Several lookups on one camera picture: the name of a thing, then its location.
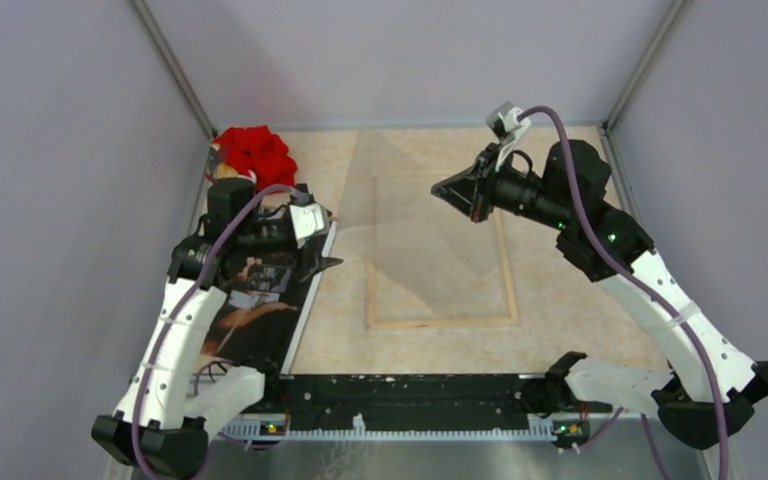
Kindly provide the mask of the large glossy photo print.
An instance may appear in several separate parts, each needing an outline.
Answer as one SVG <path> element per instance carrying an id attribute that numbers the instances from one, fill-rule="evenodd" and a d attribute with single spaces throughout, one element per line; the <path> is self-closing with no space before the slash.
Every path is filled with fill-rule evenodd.
<path id="1" fill-rule="evenodd" d="M 279 208 L 289 210 L 286 206 L 261 208 L 246 219 L 255 214 L 271 216 Z M 279 372 L 298 324 L 305 318 L 314 277 L 302 279 L 300 267 L 264 265 L 254 259 L 240 261 L 238 228 L 216 258 L 228 297 L 209 326 L 196 367 L 218 362 L 223 368 L 243 365 L 261 372 Z"/>

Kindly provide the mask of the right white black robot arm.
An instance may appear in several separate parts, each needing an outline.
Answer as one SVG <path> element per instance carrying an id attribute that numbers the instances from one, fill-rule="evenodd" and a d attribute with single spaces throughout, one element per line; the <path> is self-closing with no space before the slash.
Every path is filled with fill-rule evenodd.
<path id="1" fill-rule="evenodd" d="M 546 372 L 551 411 L 584 401 L 657 417 L 683 444 L 705 450 L 739 432 L 768 396 L 768 361 L 731 344 L 669 273 L 653 240 L 605 198 L 611 169 L 589 143 L 560 145 L 542 173 L 519 171 L 489 144 L 468 169 L 431 188 L 469 220 L 504 210 L 557 231 L 564 259 L 616 300 L 667 359 L 662 371 L 612 364 L 579 352 Z"/>

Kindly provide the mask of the wooden picture frame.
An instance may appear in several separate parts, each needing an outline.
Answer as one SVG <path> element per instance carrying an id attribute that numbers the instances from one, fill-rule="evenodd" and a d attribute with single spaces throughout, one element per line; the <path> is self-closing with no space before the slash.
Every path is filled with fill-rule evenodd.
<path id="1" fill-rule="evenodd" d="M 473 224 L 430 193 L 445 170 L 372 179 L 366 226 L 371 329 L 511 326 L 519 321 L 503 224 Z"/>

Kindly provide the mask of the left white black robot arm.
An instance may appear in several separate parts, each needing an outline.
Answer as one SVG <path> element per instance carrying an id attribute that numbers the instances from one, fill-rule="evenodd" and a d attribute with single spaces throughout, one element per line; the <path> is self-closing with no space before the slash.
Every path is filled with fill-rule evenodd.
<path id="1" fill-rule="evenodd" d="M 114 411 L 92 438 L 151 479 L 194 479 L 212 439 L 251 407 L 268 413 L 325 253 L 332 214 L 305 184 L 218 179 L 173 249 L 157 323 Z"/>

